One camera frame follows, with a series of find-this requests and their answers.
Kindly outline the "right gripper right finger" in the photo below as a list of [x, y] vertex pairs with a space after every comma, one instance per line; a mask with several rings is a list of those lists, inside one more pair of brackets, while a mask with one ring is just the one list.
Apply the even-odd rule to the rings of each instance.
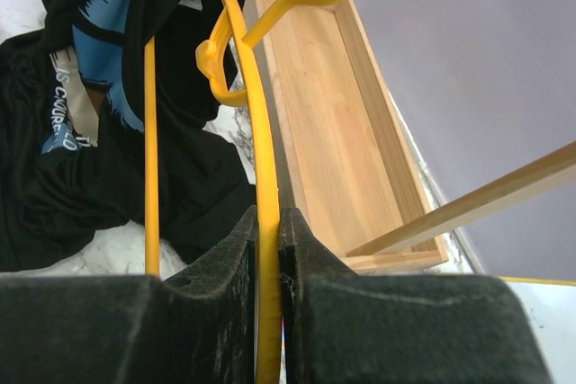
[[527, 316], [501, 280], [361, 276], [282, 211], [286, 378], [291, 383], [548, 383]]

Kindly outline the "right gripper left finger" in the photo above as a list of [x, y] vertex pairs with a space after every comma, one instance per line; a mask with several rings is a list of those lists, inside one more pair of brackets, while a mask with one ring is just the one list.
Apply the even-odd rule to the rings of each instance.
[[1, 280], [4, 383], [250, 383], [257, 214], [166, 280]]

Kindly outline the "black printed t shirt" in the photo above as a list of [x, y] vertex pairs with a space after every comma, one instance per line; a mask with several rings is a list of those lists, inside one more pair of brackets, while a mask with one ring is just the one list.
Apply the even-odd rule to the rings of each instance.
[[38, 269], [144, 219], [144, 47], [155, 44], [161, 236], [191, 263], [256, 202], [194, 52], [221, 0], [42, 0], [1, 46], [1, 268]]

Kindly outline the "yellow plastic hanger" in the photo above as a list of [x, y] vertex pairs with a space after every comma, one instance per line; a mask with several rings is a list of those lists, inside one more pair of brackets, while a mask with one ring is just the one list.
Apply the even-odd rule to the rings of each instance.
[[247, 106], [255, 156], [256, 205], [207, 255], [154, 293], [167, 355], [157, 383], [276, 383], [280, 378], [283, 305], [278, 248], [281, 209], [275, 152], [255, 46], [297, 5], [342, 0], [277, 0], [247, 26], [238, 0], [221, 0], [210, 37], [197, 48], [198, 69], [213, 96]]

